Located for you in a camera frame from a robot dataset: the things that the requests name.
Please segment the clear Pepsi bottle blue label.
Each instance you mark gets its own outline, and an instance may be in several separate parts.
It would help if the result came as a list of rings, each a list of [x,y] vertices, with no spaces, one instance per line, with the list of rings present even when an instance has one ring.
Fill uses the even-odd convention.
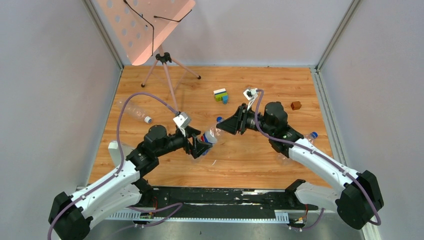
[[[202,135],[206,135],[207,139],[215,146],[218,142],[221,141],[223,138],[223,135],[226,133],[223,130],[220,130],[216,127],[218,122],[211,125],[209,128],[207,128]],[[202,160],[206,155],[203,155],[197,159],[194,159],[191,155],[188,156],[188,159],[191,160],[193,163],[199,162]]]

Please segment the clear bottle white cap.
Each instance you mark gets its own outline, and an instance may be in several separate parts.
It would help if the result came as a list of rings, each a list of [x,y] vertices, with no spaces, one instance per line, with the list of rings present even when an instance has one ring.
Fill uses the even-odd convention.
[[[132,102],[131,100],[126,104],[124,108],[124,113],[139,122],[151,124],[153,121],[153,119],[149,116],[149,114],[144,108]]]

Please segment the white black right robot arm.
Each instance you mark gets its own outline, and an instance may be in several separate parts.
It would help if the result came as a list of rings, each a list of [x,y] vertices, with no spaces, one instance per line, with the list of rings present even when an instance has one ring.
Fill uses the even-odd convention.
[[[377,177],[368,170],[359,172],[347,167],[317,149],[288,124],[288,114],[279,101],[267,103],[263,114],[243,103],[233,116],[216,126],[233,135],[242,135],[246,130],[260,132],[276,152],[307,167],[329,184],[330,187],[322,187],[304,180],[296,183],[285,195],[290,208],[305,204],[330,210],[356,230],[367,223],[381,225],[378,211],[384,200]]]

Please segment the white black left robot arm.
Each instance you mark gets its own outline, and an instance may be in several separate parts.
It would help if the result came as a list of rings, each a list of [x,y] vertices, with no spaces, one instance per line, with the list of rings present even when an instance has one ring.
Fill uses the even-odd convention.
[[[201,132],[187,126],[185,132],[168,134],[162,125],[152,126],[144,139],[124,157],[118,146],[121,163],[95,183],[70,195],[59,193],[53,200],[48,222],[47,238],[55,232],[62,240],[83,240],[104,219],[117,211],[139,204],[149,206],[153,188],[144,176],[159,165],[159,157],[183,149],[193,158],[212,148],[201,141]]]

